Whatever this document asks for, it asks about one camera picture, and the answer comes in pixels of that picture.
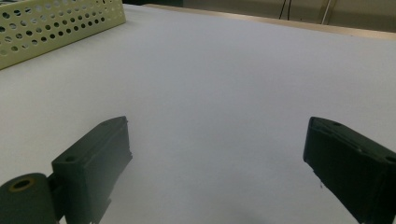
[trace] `table surface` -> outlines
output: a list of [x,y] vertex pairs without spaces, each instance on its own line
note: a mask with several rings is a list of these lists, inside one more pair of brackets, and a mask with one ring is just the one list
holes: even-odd
[[133,161],[101,223],[357,223],[303,162],[312,116],[395,149],[396,42],[125,6],[127,22],[0,71],[0,182],[103,120]]

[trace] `cable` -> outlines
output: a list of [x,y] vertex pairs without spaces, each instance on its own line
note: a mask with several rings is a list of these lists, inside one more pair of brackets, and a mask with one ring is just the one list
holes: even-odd
[[321,24],[323,24],[324,21],[326,20],[327,12],[329,11],[329,7],[330,7],[330,3],[331,3],[331,2],[332,2],[332,0],[329,0],[329,2],[327,3],[326,11],[324,12],[324,16],[323,16],[323,20],[322,20],[322,23],[321,23]]
[[288,21],[290,20],[290,6],[291,6],[291,0],[289,0]]
[[279,19],[282,17],[282,14],[283,14],[283,8],[285,7],[285,3],[286,3],[286,0],[285,0],[285,1],[283,1],[283,6],[282,6],[282,10],[280,11]]

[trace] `white table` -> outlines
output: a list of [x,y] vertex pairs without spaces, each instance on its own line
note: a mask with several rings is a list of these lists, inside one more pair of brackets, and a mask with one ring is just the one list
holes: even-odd
[[126,24],[0,71],[0,182],[127,116],[101,223],[357,223],[303,162],[311,116],[396,148],[396,42],[125,6]]

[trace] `light green basket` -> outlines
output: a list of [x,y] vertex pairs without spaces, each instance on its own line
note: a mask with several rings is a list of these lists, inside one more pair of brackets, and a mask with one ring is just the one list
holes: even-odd
[[0,69],[122,23],[121,0],[29,0],[0,6]]

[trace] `wall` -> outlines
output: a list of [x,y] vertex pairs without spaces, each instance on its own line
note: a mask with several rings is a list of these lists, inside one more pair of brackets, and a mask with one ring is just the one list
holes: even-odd
[[[184,7],[278,18],[284,0],[184,0]],[[287,18],[288,3],[282,19]],[[290,19],[320,23],[327,0],[292,0]],[[396,32],[394,0],[332,0],[329,25]]]

